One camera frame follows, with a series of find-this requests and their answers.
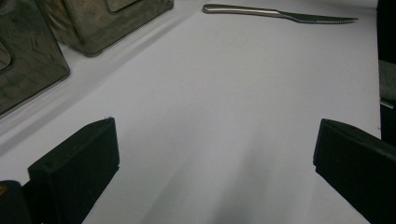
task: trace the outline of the white surface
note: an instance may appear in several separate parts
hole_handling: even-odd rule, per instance
[[[204,3],[358,17],[312,25]],[[377,137],[376,1],[182,1],[0,120],[0,179],[112,116],[120,170],[93,223],[367,223],[315,173],[320,120]]]

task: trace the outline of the serrated knife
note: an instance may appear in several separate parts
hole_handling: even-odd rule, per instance
[[[276,18],[283,18],[292,21],[297,21],[301,23],[317,23],[317,24],[341,24],[341,23],[354,22],[358,20],[358,18],[306,15],[306,14],[291,13],[291,12],[285,12],[285,11],[279,11],[279,10],[267,9],[267,8],[238,7],[238,6],[227,6],[227,5],[217,5],[217,4],[204,5],[203,12],[233,13],[233,14],[276,17]]]

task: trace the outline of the black object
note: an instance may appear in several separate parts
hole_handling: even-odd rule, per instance
[[[396,64],[395,9],[396,1],[378,0],[376,27],[379,60]]]
[[[381,105],[381,138],[396,147],[396,108]]]
[[[0,223],[80,224],[119,164],[115,120],[89,124],[32,164],[31,180],[23,188],[15,181],[0,182],[5,189]],[[3,210],[9,207],[18,209]]]
[[[396,222],[396,147],[348,124],[323,119],[314,164],[368,221]]]

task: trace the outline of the knife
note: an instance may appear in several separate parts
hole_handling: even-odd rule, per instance
[[[284,12],[275,9],[258,8],[258,7],[238,7],[217,4],[206,4],[203,8],[204,13],[233,13],[256,15],[266,17],[283,18],[301,23],[317,23],[317,24],[340,24],[357,21],[358,18],[328,17],[317,15],[306,15],[299,13]]]

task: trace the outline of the green container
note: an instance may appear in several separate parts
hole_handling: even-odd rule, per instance
[[[37,0],[58,41],[86,56],[173,8],[174,0]]]
[[[70,70],[33,0],[0,1],[0,115]]]

